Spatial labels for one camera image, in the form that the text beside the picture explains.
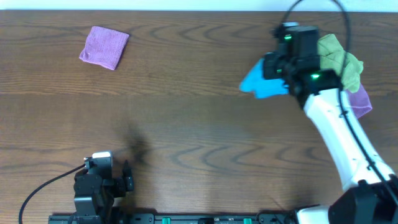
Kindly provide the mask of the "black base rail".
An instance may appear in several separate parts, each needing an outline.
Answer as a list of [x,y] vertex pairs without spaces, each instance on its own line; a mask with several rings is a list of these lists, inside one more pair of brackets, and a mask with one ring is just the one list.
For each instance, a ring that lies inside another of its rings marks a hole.
[[137,213],[110,223],[131,224],[294,224],[289,213],[260,213],[258,215],[153,215]]

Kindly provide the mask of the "green microfiber cloth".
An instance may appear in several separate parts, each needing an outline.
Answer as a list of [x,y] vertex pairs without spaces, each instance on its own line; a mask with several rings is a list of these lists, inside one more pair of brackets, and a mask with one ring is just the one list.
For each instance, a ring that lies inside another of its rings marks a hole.
[[321,69],[333,69],[341,78],[343,89],[357,93],[361,88],[364,62],[347,53],[335,34],[327,34],[317,42]]

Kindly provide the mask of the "folded purple cloth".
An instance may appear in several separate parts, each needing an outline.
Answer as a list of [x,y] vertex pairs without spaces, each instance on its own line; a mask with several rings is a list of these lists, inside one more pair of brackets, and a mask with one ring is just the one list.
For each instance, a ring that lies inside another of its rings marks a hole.
[[129,34],[93,26],[86,38],[85,46],[79,55],[79,59],[86,63],[115,70],[128,38]]

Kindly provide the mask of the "crumpled purple cloth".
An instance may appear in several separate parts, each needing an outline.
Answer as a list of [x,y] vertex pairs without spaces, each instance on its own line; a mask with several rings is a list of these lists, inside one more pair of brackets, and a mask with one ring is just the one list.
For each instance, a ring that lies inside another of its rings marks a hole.
[[355,93],[352,93],[349,90],[346,90],[345,92],[348,95],[351,108],[357,119],[366,115],[373,109],[368,93],[362,84],[360,84],[358,91]]

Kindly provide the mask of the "blue microfiber cloth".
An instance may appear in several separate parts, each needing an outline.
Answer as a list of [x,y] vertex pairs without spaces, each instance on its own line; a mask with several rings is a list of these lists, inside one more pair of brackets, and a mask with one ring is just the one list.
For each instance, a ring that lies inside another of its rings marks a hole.
[[243,93],[252,93],[256,99],[287,95],[289,91],[284,86],[284,81],[282,79],[264,79],[263,64],[263,58],[257,61],[241,81],[239,90]]

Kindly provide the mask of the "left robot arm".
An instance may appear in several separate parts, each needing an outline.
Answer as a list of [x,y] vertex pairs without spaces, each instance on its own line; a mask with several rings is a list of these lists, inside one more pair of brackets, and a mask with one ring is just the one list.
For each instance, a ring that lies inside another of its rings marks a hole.
[[85,160],[85,169],[79,171],[74,183],[76,212],[67,223],[129,223],[131,216],[114,208],[116,198],[126,196],[134,190],[132,169],[128,161],[123,164],[122,175],[112,176],[112,159],[93,158]]

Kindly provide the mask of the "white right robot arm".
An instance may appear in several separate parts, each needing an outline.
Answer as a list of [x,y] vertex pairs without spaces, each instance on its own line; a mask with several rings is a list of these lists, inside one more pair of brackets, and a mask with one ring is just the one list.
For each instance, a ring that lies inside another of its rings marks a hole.
[[397,223],[397,176],[370,143],[339,76],[320,68],[318,29],[282,23],[275,52],[264,56],[264,78],[282,79],[317,127],[335,163],[343,195],[332,205],[301,208],[297,223]]

